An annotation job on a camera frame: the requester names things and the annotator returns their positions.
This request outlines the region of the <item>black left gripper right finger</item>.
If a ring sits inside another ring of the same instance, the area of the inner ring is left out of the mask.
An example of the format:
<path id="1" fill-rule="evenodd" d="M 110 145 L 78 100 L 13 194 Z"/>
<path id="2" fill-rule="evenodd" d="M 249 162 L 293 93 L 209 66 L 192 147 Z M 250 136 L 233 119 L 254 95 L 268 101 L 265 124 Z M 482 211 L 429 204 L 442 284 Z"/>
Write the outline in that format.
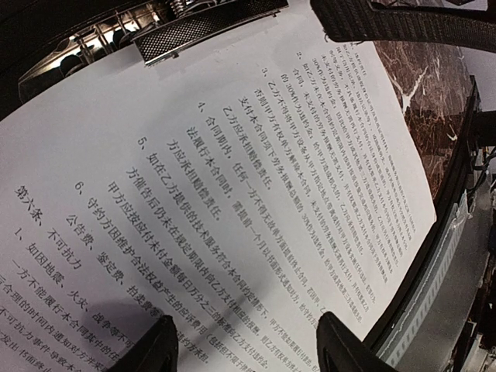
<path id="1" fill-rule="evenodd" d="M 332 312 L 319 319 L 316 330 L 319 369 L 330 372 L 395 372 L 372 353 Z"/>

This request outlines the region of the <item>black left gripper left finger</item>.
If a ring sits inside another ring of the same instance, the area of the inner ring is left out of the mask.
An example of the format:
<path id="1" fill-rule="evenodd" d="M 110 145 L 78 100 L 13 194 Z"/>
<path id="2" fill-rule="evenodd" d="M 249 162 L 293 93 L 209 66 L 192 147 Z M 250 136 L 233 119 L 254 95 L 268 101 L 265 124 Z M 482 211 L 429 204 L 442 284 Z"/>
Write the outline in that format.
<path id="1" fill-rule="evenodd" d="M 176 372 L 178 354 L 177 328 L 163 315 L 108 372 Z"/>

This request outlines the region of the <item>blue file folder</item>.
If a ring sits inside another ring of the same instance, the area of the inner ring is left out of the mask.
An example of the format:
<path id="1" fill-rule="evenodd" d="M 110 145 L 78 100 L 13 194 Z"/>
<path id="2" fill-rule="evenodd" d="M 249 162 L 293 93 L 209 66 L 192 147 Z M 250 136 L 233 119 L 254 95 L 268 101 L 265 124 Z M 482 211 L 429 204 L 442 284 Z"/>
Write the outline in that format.
<path id="1" fill-rule="evenodd" d="M 1 117 L 172 19 L 168 1 L 3 1 Z"/>

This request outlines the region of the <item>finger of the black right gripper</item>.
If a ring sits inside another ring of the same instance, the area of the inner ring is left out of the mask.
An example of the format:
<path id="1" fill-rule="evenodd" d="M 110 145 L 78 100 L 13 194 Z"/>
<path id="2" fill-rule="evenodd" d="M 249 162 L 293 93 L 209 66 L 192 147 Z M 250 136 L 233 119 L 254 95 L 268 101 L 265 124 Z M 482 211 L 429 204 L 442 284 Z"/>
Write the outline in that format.
<path id="1" fill-rule="evenodd" d="M 440 43 L 495 51 L 494 12 L 372 1 L 311 1 L 310 5 L 335 42 Z"/>

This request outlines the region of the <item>stapled text document stack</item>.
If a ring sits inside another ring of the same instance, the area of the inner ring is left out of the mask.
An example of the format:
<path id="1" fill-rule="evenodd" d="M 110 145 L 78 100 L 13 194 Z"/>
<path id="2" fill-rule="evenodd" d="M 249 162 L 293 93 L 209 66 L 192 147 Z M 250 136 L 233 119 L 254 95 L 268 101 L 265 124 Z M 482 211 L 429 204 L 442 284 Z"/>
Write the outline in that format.
<path id="1" fill-rule="evenodd" d="M 1 123 L 1 369 L 107 371 L 162 315 L 182 371 L 316 371 L 436 220 L 373 43 L 306 1 L 146 67 L 93 63 Z"/>

